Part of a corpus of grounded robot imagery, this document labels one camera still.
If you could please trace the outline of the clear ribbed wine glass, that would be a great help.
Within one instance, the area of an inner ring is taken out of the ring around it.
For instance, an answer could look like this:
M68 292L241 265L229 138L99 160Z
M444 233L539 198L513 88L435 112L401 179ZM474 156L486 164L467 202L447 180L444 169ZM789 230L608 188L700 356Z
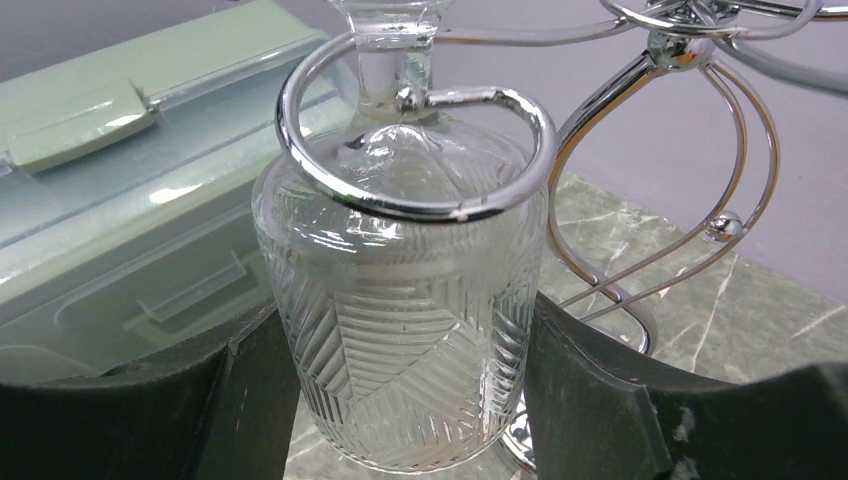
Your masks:
M346 126L303 137L317 58L294 71L254 225L324 438L376 470L445 470L516 414L556 129L511 89L433 88L448 2L336 9L357 50L357 107Z

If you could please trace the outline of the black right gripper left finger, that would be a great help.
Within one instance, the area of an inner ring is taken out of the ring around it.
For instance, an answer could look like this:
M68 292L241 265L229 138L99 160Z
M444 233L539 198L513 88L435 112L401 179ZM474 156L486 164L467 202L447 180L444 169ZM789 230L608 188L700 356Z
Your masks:
M97 377L1 388L5 479L280 479L299 397L260 303Z

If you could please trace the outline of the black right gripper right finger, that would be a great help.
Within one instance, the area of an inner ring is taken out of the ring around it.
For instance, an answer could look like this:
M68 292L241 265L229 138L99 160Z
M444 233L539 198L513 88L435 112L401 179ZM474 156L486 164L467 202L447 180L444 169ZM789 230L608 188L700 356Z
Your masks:
M693 374L536 298L525 398L541 479L843 479L847 367Z

